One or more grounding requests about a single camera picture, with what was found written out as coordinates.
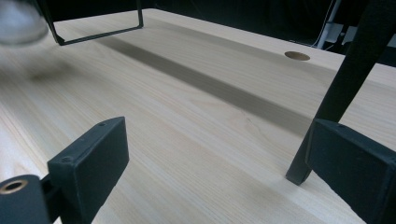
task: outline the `black metal rod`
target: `black metal rod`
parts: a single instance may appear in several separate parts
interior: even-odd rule
[[[332,81],[315,119],[338,122],[343,117],[392,38],[395,27],[396,0],[372,0],[361,16],[355,39]],[[305,163],[310,129],[286,173],[286,178],[296,185],[302,184],[311,172]]]

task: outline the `round hole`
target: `round hole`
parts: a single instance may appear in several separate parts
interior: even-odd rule
[[[61,159],[61,162],[70,162],[70,161],[72,161],[73,160],[73,158],[71,158],[71,157],[63,157],[62,159]]]
[[[23,189],[27,185],[27,180],[20,179],[9,182],[0,188],[0,194],[10,194]]]
[[[286,57],[297,61],[308,61],[311,59],[308,55],[296,51],[285,52],[285,55]]]

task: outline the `blurred object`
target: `blurred object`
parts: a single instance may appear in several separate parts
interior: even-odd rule
[[[0,1],[0,44],[24,45],[42,39],[49,28],[35,0]]]

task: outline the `black metal frame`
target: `black metal frame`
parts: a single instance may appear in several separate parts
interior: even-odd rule
[[[343,117],[395,30],[396,0],[372,0],[286,173],[289,181],[300,185],[314,170],[367,223],[396,222],[396,153],[379,144],[375,144],[375,147],[374,144],[349,147],[346,143],[348,139],[343,137],[350,139],[352,135],[340,137],[334,134],[331,141],[323,141],[329,132],[314,139],[312,135],[318,126],[318,119],[338,122]],[[362,142],[365,141],[364,137],[359,137]],[[348,159],[340,161],[338,156],[341,153],[347,155]],[[370,173],[371,169],[376,169],[378,174]],[[340,179],[339,173],[349,175]]]
[[[0,223],[92,223],[128,162],[125,118],[100,122],[48,161],[43,179],[0,183]]]
[[[122,30],[118,30],[118,31],[107,32],[107,33],[102,33],[102,34],[99,34],[99,35],[89,35],[89,36],[85,36],[85,37],[81,37],[81,38],[77,38],[77,39],[73,39],[73,40],[64,40],[63,38],[61,38],[56,33],[54,20],[52,19],[52,16],[50,14],[50,9],[49,9],[49,7],[47,5],[47,1],[48,0],[38,0],[38,3],[40,5],[40,7],[41,7],[41,10],[43,12],[43,15],[44,15],[47,23],[49,25],[49,29],[52,32],[53,38],[55,39],[56,43],[58,43],[60,46],[75,44],[75,43],[78,43],[78,42],[92,40],[92,39],[96,39],[96,38],[100,38],[100,37],[104,37],[104,36],[108,36],[108,35],[116,35],[116,34],[132,31],[132,30],[137,30],[137,29],[143,28],[143,26],[144,26],[142,4],[141,4],[140,0],[136,0],[137,17],[139,19],[139,24],[136,27],[122,29]]]

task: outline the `wooden table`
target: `wooden table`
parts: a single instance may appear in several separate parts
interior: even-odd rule
[[[343,56],[154,9],[144,19],[75,45],[0,48],[1,180],[43,177],[92,125],[125,116],[131,161],[95,223],[362,223],[315,174],[285,179]],[[71,38],[134,21],[57,25]],[[395,71],[377,64],[341,120],[393,149]]]

